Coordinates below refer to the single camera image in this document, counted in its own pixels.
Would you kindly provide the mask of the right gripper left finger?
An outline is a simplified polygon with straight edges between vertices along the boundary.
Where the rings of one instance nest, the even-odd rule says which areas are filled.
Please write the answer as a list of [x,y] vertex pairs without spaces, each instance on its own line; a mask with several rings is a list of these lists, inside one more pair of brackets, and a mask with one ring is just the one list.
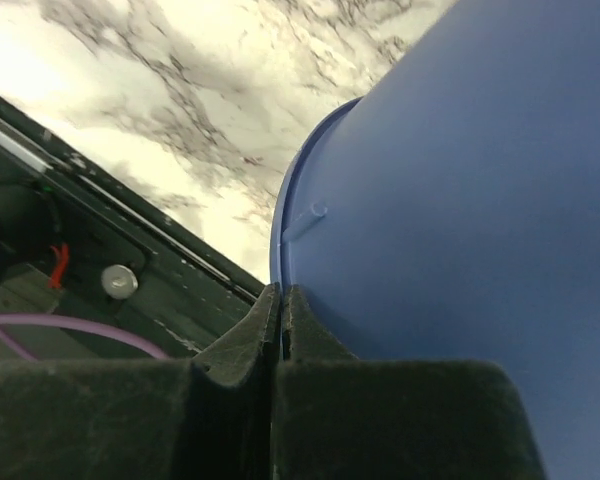
[[267,479],[281,295],[192,358],[0,362],[0,479]]

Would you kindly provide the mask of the blue plastic bucket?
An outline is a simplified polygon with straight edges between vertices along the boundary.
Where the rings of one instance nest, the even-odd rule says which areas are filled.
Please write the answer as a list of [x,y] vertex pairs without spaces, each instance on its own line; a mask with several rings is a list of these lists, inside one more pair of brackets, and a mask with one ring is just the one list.
[[600,1],[451,7],[306,140],[270,276],[361,358],[500,364],[600,479]]

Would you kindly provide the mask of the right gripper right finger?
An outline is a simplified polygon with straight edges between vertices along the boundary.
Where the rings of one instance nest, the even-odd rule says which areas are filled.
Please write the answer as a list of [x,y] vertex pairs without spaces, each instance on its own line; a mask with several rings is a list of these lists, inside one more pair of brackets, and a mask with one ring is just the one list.
[[520,396],[488,362],[363,361],[292,287],[275,379],[282,479],[542,479]]

